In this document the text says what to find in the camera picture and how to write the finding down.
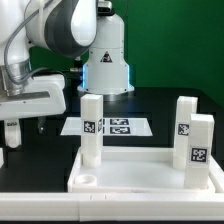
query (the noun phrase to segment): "circular hole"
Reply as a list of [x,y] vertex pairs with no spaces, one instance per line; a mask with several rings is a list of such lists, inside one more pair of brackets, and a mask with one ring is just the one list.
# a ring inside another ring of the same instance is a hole
[[82,174],[75,178],[75,184],[77,185],[89,185],[89,186],[96,186],[97,179],[95,176],[90,174]]

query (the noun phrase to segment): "white block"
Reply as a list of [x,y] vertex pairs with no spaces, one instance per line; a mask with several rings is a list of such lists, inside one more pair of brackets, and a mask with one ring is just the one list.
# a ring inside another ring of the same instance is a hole
[[3,164],[4,164],[3,150],[2,148],[0,148],[0,168],[3,166]]
[[81,153],[98,156],[103,148],[103,135],[81,136]]
[[103,117],[103,96],[86,94],[81,98],[81,118],[99,121]]
[[196,97],[180,96],[177,101],[174,137],[173,167],[184,170],[186,167],[189,123],[192,113],[197,111]]
[[83,166],[87,168],[97,168],[101,165],[101,154],[98,156],[92,156],[89,154],[83,154]]
[[213,131],[213,116],[191,115],[185,188],[207,189]]

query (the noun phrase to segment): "black cable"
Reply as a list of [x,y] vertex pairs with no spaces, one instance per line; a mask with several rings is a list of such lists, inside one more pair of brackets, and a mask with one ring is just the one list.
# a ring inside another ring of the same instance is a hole
[[124,19],[126,18],[127,14],[128,14],[128,10],[129,10],[129,0],[126,0],[126,8],[125,8],[125,12],[124,12]]
[[[44,9],[47,8],[54,0],[49,0],[45,6]],[[31,76],[35,75],[36,73],[39,73],[41,71],[46,71],[48,70],[47,68],[38,68],[32,72],[30,72],[29,74],[27,74],[25,77],[23,77],[22,79],[15,80],[14,75],[12,74],[10,67],[9,67],[9,63],[8,63],[8,53],[9,53],[9,47],[11,45],[11,43],[13,42],[14,38],[18,35],[18,33],[26,26],[27,23],[29,23],[36,15],[39,14],[39,9],[36,10],[33,14],[31,14],[27,19],[24,20],[23,23],[21,23],[18,28],[13,32],[13,34],[10,36],[9,40],[6,43],[6,47],[5,47],[5,51],[4,51],[4,63],[5,63],[5,70],[8,74],[9,79],[15,84],[15,85],[21,85],[23,84],[28,78],[30,78]]]

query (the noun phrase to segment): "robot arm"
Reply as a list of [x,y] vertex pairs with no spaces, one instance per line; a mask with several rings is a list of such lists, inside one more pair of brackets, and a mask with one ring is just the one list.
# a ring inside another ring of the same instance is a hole
[[32,44],[63,56],[80,56],[95,39],[97,3],[98,0],[0,1],[0,27],[4,30],[0,33],[0,120],[5,122],[6,145],[14,148],[21,144],[18,119],[65,111],[63,76],[29,78],[32,72],[27,37]]
[[[96,36],[96,0],[54,0],[26,26],[28,39],[65,57],[86,52]],[[40,1],[31,0],[26,18],[40,8]]]

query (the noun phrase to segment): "green backdrop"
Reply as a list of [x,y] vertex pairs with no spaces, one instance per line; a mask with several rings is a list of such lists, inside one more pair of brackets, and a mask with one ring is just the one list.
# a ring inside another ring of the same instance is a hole
[[[136,87],[187,87],[224,107],[224,0],[112,0],[126,24],[125,58]],[[71,60],[31,50],[34,67]]]

